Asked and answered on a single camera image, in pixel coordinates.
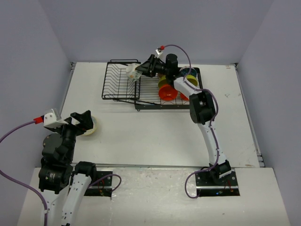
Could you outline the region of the floral leaf pattern bowl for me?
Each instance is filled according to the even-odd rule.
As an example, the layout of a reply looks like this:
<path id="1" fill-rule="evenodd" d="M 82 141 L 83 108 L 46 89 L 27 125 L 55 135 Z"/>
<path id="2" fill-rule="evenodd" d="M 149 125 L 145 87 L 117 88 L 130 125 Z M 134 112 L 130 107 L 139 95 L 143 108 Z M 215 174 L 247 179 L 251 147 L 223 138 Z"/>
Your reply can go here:
<path id="1" fill-rule="evenodd" d="M 129 81 L 137 81 L 140 79 L 142 72 L 136 70 L 136 68 L 139 67 L 140 65 L 141 64 L 138 63 L 132 63 L 126 67 L 126 76 Z"/>

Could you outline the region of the orange bowl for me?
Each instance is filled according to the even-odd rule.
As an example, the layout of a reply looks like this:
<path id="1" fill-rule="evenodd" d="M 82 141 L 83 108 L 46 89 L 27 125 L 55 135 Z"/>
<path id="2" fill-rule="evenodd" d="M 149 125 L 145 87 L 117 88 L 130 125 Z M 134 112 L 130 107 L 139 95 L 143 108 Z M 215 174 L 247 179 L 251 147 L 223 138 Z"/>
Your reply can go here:
<path id="1" fill-rule="evenodd" d="M 189 101 L 189 96 L 185 96 L 183 93 L 180 93 L 180 97 L 183 101 Z"/>
<path id="2" fill-rule="evenodd" d="M 178 91 L 172 86 L 165 84 L 159 88 L 158 95 L 161 100 L 172 101 L 178 96 Z"/>

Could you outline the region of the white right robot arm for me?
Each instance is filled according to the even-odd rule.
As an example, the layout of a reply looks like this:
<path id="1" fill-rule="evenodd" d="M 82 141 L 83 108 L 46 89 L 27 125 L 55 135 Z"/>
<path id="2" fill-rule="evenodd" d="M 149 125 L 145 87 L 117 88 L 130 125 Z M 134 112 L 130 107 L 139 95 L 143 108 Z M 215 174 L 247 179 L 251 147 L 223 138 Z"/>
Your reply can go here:
<path id="1" fill-rule="evenodd" d="M 231 174 L 231 166 L 221 150 L 214 128 L 219 107 L 213 93 L 208 89 L 197 88 L 188 81 L 187 75 L 180 73 L 175 54 L 168 54 L 164 62 L 152 54 L 135 70 L 147 77 L 154 77 L 159 73 L 165 75 L 171 87 L 189 98 L 190 117 L 202 132 L 209 156 L 209 167 L 199 172 L 206 171 L 213 184 L 222 184 Z"/>

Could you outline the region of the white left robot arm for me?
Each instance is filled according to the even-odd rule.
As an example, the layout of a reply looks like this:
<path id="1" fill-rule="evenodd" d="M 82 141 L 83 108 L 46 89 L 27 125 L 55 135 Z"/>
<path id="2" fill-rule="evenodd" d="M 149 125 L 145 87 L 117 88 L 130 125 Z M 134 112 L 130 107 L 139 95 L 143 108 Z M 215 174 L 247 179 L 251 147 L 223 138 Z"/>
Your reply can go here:
<path id="1" fill-rule="evenodd" d="M 70 226 L 88 186 L 98 179 L 95 163 L 80 161 L 75 167 L 71 165 L 76 138 L 94 127 L 91 112 L 71 113 L 62 119 L 51 109 L 41 122 L 52 132 L 43 141 L 39 171 L 39 190 L 45 200 L 42 219 L 46 226 Z"/>

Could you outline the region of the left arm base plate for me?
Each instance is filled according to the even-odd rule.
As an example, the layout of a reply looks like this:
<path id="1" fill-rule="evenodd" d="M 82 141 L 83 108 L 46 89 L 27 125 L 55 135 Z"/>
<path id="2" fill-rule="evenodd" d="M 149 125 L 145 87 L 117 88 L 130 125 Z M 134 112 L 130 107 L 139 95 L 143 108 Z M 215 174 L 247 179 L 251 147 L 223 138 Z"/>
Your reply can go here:
<path id="1" fill-rule="evenodd" d="M 96 180 L 112 174 L 112 171 L 97 171 L 96 177 L 92 181 L 94 183 Z M 112 194 L 112 177 L 107 177 L 102 179 L 101 181 L 97 182 L 93 186 L 89 187 L 86 191 L 84 196 L 90 197 L 111 197 Z"/>

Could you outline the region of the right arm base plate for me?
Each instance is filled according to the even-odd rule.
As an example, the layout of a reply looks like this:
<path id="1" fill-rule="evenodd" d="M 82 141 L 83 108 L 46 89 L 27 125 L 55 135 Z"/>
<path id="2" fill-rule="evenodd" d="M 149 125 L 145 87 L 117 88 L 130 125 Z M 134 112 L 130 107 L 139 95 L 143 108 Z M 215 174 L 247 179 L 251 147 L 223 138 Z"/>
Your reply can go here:
<path id="1" fill-rule="evenodd" d="M 221 179 L 213 179 L 210 173 L 195 175 L 197 197 L 240 196 L 235 170 Z"/>

